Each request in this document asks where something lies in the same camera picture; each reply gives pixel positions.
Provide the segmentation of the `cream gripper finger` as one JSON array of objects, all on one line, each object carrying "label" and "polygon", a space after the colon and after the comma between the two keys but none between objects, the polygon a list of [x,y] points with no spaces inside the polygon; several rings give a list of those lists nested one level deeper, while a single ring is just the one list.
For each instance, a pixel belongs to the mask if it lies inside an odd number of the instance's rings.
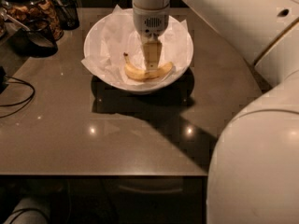
[{"label": "cream gripper finger", "polygon": [[142,49],[146,65],[146,78],[152,78],[152,76],[158,71],[158,64],[162,52],[162,43],[159,40],[146,42],[142,45]]}]

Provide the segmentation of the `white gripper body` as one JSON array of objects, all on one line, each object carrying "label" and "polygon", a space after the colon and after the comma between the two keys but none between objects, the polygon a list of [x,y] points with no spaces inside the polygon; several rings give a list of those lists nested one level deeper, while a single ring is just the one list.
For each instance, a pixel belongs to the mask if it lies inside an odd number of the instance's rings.
[{"label": "white gripper body", "polygon": [[169,21],[169,8],[143,8],[133,5],[133,21],[135,29],[143,43],[156,42],[165,32]]}]

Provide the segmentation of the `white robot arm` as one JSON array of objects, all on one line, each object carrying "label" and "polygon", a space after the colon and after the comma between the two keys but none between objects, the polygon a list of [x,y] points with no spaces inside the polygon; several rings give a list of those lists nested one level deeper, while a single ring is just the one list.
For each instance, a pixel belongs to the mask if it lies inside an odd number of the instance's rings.
[{"label": "white robot arm", "polygon": [[[169,0],[132,0],[138,16]],[[299,224],[298,0],[182,0],[271,85],[223,130],[207,224]]]}]

